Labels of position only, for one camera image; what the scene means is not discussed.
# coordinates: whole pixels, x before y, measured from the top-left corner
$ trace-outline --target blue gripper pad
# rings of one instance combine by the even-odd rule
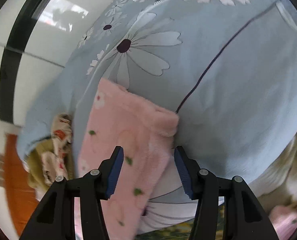
[[[190,177],[188,169],[185,166],[185,163],[181,156],[180,150],[181,149],[179,149],[179,147],[176,147],[174,150],[175,165],[176,165],[177,171],[179,173],[179,176],[181,178],[184,192],[190,197],[190,199],[193,199],[194,193],[193,193],[193,189],[192,189],[191,177]]]
[[[107,177],[107,188],[106,188],[106,192],[105,192],[106,198],[110,198],[111,195],[113,195],[115,192],[117,180],[120,175],[123,160],[124,160],[123,148],[119,147],[119,149],[115,148],[115,150],[111,157],[111,158],[114,158],[115,157],[114,154],[116,154],[115,161],[114,161],[111,171]]]

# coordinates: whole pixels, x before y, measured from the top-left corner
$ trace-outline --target green fabric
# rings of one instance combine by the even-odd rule
[[[68,146],[67,155],[64,160],[65,167],[67,170],[68,179],[74,179],[74,164],[71,153],[71,145]],[[43,152],[54,152],[52,139],[46,139],[36,145],[36,148],[31,151],[29,156],[26,158],[27,166],[29,167],[29,175],[27,183],[32,188],[42,188],[45,192],[50,188],[46,185],[45,178],[43,175],[41,155]]]

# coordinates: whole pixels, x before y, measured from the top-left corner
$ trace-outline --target pink fleece cloth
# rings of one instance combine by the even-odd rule
[[[114,195],[101,201],[111,240],[132,240],[171,156],[178,116],[102,78],[78,158],[79,175],[97,169],[115,146],[124,162]]]
[[[269,218],[280,240],[288,240],[297,228],[297,211],[290,207],[276,206]]]

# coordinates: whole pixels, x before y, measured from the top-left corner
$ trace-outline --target floral comforter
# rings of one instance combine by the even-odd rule
[[[19,156],[66,112],[77,157],[101,77],[177,112],[175,144],[201,167],[252,182],[297,131],[297,11],[289,0],[114,0],[27,114]],[[195,209],[172,161],[139,232]]]

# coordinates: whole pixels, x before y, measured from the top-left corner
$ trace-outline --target screw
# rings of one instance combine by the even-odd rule
[[[206,176],[208,174],[208,171],[206,169],[201,169],[200,174]]]
[[[56,182],[60,182],[60,181],[62,181],[63,179],[64,179],[64,177],[63,177],[62,175],[60,175],[60,176],[56,176],[55,181],[56,181]]]
[[[99,175],[99,170],[97,170],[97,169],[95,169],[95,170],[91,170],[91,171],[90,171],[90,174],[91,174],[92,176]]]
[[[243,181],[243,179],[242,179],[240,176],[235,176],[235,177],[234,177],[234,180],[235,180],[236,182],[242,182],[242,181]]]

